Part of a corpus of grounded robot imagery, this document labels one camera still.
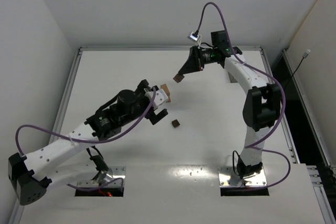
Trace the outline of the dark brown arch block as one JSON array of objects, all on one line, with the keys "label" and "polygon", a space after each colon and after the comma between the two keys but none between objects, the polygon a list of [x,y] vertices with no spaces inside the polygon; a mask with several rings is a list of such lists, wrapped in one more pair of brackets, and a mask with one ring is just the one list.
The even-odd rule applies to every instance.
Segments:
[{"label": "dark brown arch block", "polygon": [[183,79],[184,79],[184,76],[183,76],[182,74],[176,74],[176,75],[173,77],[173,80],[174,80],[176,83],[180,83]]}]

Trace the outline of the light rectangular wood block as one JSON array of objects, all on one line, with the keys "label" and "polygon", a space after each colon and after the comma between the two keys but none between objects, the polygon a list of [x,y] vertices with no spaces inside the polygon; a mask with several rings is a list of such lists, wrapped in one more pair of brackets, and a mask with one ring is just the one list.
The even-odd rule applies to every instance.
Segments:
[{"label": "light rectangular wood block", "polygon": [[170,97],[170,91],[169,91],[169,89],[168,89],[168,87],[167,87],[166,84],[162,84],[162,85],[160,86],[160,88],[164,91],[164,93],[165,93],[168,97]]}]

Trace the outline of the dark brown wood cube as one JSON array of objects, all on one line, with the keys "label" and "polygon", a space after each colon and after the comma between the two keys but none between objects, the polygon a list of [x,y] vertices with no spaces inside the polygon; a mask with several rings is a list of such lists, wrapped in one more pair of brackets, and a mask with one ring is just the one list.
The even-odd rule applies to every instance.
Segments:
[{"label": "dark brown wood cube", "polygon": [[179,122],[178,120],[173,120],[173,121],[171,122],[171,124],[172,124],[172,126],[173,126],[174,128],[177,128],[177,127],[180,126],[180,122]]}]

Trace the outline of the smoky transparent plastic bin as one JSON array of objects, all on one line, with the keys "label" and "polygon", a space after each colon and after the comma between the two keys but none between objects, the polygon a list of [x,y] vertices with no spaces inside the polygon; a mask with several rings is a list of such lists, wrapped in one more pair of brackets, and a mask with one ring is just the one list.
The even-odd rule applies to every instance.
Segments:
[{"label": "smoky transparent plastic bin", "polygon": [[237,83],[237,80],[234,78],[234,76],[231,73],[228,73],[230,83]]}]

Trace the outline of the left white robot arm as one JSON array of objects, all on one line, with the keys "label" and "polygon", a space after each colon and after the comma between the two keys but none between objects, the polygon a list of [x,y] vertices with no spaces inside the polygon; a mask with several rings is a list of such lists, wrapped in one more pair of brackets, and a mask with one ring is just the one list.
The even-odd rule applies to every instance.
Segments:
[{"label": "left white robot arm", "polygon": [[143,119],[152,125],[165,116],[167,109],[156,110],[170,101],[166,85],[150,86],[142,80],[132,91],[121,90],[102,105],[76,129],[67,135],[52,132],[57,140],[34,152],[22,150],[8,159],[8,177],[21,206],[41,199],[48,190],[85,179],[92,186],[79,187],[81,191],[95,191],[107,186],[124,185],[124,178],[116,176],[100,153],[89,155],[89,161],[79,165],[62,164],[82,151],[90,151],[99,144],[118,140],[134,129]]}]

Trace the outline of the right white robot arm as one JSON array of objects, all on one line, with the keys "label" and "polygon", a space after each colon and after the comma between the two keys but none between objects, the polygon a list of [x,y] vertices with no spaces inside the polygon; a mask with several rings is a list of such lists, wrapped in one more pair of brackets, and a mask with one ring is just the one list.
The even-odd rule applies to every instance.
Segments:
[{"label": "right white robot arm", "polygon": [[258,174],[263,166],[264,138],[274,128],[280,116],[281,91],[278,85],[265,81],[260,73],[250,68],[238,47],[229,47],[225,31],[211,33],[212,46],[201,46],[200,35],[190,34],[196,42],[174,80],[181,82],[186,74],[204,70],[217,63],[241,86],[246,94],[243,119],[247,126],[245,144],[234,171],[240,178]]}]

